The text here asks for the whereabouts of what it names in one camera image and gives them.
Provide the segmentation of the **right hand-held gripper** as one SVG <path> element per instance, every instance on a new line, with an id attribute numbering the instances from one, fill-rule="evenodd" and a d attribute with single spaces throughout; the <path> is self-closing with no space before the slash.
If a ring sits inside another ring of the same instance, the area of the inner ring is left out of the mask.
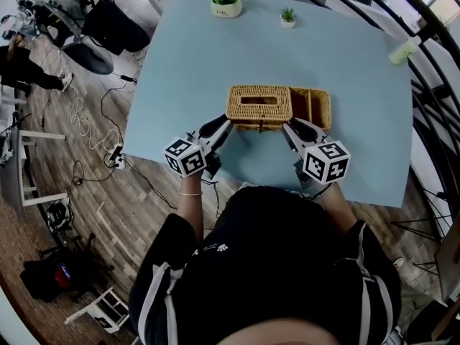
<path id="1" fill-rule="evenodd" d="M 324 142 L 326 133 L 315 124 L 292 118 L 282 125 L 282 133 L 290 149 L 302 152 L 295 171 L 302 189 L 327 186 L 345 178 L 351 154 L 340 141 Z M 306 147 L 304 142 L 322 143 Z"/>

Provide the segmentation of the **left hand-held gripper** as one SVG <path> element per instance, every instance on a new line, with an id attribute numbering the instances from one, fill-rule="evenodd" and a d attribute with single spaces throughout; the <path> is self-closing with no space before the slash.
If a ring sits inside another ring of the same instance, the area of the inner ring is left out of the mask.
<path id="1" fill-rule="evenodd" d="M 198 134 L 176 137 L 164 149 L 169 168 L 182 177 L 203 171 L 212 179 L 221 167 L 216 150 L 224 144 L 234 124 L 222 114 L 202 125 Z"/>

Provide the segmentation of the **woven wicker basket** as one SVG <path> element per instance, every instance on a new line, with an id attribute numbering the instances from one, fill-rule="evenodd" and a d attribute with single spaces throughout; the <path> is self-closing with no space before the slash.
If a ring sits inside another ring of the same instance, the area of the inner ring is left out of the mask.
<path id="1" fill-rule="evenodd" d="M 322 89 L 237 85 L 229 89 L 226 116 L 241 130 L 280 131 L 293 118 L 331 128 L 331 97 Z"/>

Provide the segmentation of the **person's left forearm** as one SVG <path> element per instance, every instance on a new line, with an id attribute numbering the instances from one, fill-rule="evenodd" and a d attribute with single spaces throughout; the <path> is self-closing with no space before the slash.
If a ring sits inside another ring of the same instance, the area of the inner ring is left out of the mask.
<path id="1" fill-rule="evenodd" d="M 177 209 L 177 215 L 185 219 L 192 226 L 196 239 L 199 242 L 202 242 L 204 237 L 202 174 L 199 171 L 181 180 Z"/>

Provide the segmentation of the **person's right forearm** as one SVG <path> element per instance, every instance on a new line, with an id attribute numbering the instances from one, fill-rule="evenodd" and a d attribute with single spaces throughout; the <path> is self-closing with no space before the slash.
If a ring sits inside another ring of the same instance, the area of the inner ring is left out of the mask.
<path id="1" fill-rule="evenodd" d="M 332 183 L 318 200 L 342 234 L 348 232 L 358 221 L 337 183 Z"/>

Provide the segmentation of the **small potted plant white pot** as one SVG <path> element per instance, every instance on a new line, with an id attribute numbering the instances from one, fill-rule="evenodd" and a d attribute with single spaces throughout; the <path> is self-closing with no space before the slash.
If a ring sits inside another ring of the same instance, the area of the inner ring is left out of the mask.
<path id="1" fill-rule="evenodd" d="M 280 11 L 281 26 L 284 28 L 293 28 L 296 23 L 297 15 L 292 8 L 283 8 Z"/>

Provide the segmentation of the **pale green bottle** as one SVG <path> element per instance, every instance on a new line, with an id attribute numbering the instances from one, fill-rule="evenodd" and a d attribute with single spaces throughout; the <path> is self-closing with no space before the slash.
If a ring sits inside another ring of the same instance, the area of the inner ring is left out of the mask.
<path id="1" fill-rule="evenodd" d="M 420 40 L 418 37 L 410 37 L 396 47 L 389 55 L 388 59 L 393 65 L 399 65 L 404 59 L 408 58 L 418 50 Z"/>

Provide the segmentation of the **person's torso in black top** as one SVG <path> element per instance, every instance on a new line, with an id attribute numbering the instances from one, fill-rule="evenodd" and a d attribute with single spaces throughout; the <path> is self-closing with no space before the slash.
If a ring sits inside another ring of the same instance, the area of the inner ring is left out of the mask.
<path id="1" fill-rule="evenodd" d="M 381 345 L 400 310 L 399 275 L 365 222 L 341 234 L 320 205 L 272 187 L 238 190 L 204 239 L 170 214 L 129 298 L 143 345 L 217 345 L 284 318 Z"/>

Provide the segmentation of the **black office chair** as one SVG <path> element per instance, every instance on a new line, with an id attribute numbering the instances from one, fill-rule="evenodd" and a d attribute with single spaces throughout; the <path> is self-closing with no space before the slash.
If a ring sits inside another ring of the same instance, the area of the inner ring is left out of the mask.
<path id="1" fill-rule="evenodd" d="M 98 1 L 87 14 L 82 33 L 114 55 L 138 52 L 150 43 L 150 36 L 112 0 Z"/>

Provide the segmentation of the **black metal railing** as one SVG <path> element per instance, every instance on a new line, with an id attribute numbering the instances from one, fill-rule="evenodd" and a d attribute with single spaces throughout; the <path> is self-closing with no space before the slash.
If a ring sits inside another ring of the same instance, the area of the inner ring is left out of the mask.
<path id="1" fill-rule="evenodd" d="M 413 92 L 410 171 L 428 209 L 430 231 L 399 227 L 442 242 L 460 211 L 460 39 L 423 0 L 304 0 L 418 41 L 409 58 Z"/>

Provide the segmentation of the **black and white helmet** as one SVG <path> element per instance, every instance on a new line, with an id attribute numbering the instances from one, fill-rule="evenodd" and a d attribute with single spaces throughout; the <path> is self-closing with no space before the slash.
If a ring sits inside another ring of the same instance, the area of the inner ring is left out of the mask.
<path id="1" fill-rule="evenodd" d="M 73 217 L 71 206 L 62 201 L 53 201 L 46 210 L 46 224 L 52 234 L 70 230 Z"/>

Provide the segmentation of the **brown wooden cabinet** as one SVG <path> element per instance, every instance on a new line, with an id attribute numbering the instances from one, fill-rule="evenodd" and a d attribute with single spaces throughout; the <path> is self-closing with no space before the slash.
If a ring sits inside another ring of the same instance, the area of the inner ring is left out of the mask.
<path id="1" fill-rule="evenodd" d="M 460 297 L 460 221 L 449 229 L 435 254 L 435 262 L 443 301 L 456 302 Z"/>

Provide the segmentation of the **grey desk with white legs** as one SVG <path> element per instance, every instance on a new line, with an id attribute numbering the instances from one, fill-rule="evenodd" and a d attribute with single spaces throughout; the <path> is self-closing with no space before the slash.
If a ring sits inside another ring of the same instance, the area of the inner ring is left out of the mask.
<path id="1" fill-rule="evenodd" d="M 24 207 L 59 201 L 68 197 L 67 193 L 58 193 L 36 198 L 27 197 L 28 193 L 36 191 L 37 188 L 32 186 L 26 187 L 24 185 L 24 158 L 22 157 L 22 150 L 26 145 L 35 146 L 35 143 L 25 142 L 24 138 L 66 140 L 66 136 L 64 134 L 21 130 L 19 125 L 27 117 L 28 115 L 23 116 L 22 118 L 19 118 L 17 115 L 13 115 L 12 124 L 4 131 L 0 132 L 1 135 L 9 133 L 9 137 L 6 137 L 4 145 L 6 145 L 6 150 L 11 152 L 11 157 L 7 160 L 4 166 L 0 166 L 0 190 L 4 200 L 19 210 L 22 210 Z"/>

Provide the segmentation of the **white step stool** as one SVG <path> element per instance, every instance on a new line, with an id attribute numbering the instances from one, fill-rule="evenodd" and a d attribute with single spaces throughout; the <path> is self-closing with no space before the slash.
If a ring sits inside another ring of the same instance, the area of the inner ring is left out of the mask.
<path id="1" fill-rule="evenodd" d="M 107 333 L 113 334 L 129 319 L 129 309 L 110 287 L 86 307 L 67 317 L 64 324 L 68 325 L 84 315 L 90 316 Z"/>

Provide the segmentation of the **black backpack with red patch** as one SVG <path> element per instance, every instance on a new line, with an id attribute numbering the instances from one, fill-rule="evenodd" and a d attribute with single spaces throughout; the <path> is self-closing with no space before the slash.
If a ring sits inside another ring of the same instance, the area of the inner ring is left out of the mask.
<path id="1" fill-rule="evenodd" d="M 93 273 L 92 259 L 64 248 L 42 259 L 24 262 L 19 277 L 34 299 L 50 303 L 57 296 L 68 293 L 76 303 L 91 290 Z"/>

